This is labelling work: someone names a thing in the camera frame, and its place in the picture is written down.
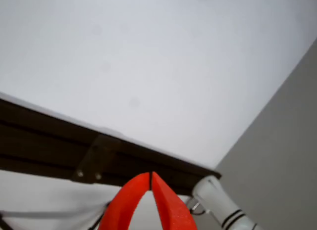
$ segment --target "white ceiling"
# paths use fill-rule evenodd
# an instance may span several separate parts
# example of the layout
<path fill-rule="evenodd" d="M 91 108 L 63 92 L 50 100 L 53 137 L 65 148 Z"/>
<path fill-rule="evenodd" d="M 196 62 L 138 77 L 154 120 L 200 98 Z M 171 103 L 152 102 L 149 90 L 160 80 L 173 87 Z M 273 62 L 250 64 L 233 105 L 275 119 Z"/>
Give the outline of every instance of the white ceiling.
<path fill-rule="evenodd" d="M 316 18 L 317 0 L 0 0 L 0 97 L 213 168 L 313 43 Z M 85 205 L 48 206 L 65 182 L 32 178 L 43 205 L 29 208 L 17 181 L 1 206 Z"/>

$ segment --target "black stripe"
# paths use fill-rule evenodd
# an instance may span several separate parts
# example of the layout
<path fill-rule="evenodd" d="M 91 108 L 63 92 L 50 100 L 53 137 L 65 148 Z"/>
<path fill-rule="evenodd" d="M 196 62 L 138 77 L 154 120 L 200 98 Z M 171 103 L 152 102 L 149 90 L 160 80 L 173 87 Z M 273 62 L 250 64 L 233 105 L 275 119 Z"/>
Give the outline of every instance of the black stripe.
<path fill-rule="evenodd" d="M 149 172 L 149 174 L 150 174 L 150 178 L 149 178 L 149 180 L 150 180 L 150 190 L 152 190 L 152 172 Z"/>
<path fill-rule="evenodd" d="M 225 220 L 223 221 L 221 227 L 223 228 L 224 225 L 225 225 L 233 216 L 235 216 L 237 213 L 240 213 L 240 212 L 242 212 L 242 210 L 241 210 L 241 209 L 238 209 L 237 211 L 235 211 L 235 212 L 233 212 L 232 214 L 230 214 L 227 218 L 225 218 Z"/>
<path fill-rule="evenodd" d="M 225 230 L 229 230 L 229 228 L 236 222 L 238 219 L 242 218 L 243 216 L 246 216 L 245 214 L 240 214 L 239 216 L 235 217 L 231 223 L 228 224 Z"/>
<path fill-rule="evenodd" d="M 256 226 L 257 226 L 257 225 L 258 225 L 258 224 L 254 224 L 252 230 L 256 229 Z"/>

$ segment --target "cable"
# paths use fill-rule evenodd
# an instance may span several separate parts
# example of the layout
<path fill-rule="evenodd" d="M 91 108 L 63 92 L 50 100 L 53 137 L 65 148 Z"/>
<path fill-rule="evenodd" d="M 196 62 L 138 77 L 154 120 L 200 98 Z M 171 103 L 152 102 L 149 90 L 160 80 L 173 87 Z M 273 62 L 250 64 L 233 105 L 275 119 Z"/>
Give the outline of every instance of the cable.
<path fill-rule="evenodd" d="M 2 214 L 0 213 L 0 228 L 3 230 L 13 230 L 2 218 Z"/>
<path fill-rule="evenodd" d="M 106 207 L 105 207 L 105 210 L 103 211 L 103 213 L 100 215 L 100 217 L 94 222 L 94 224 L 92 224 L 92 226 L 90 228 L 88 228 L 87 230 L 95 230 L 96 227 L 98 226 L 98 224 L 100 223 L 100 221 L 103 219 L 103 216 L 109 206 L 109 204 L 111 203 L 111 201 L 109 201 L 107 204 L 106 204 Z"/>

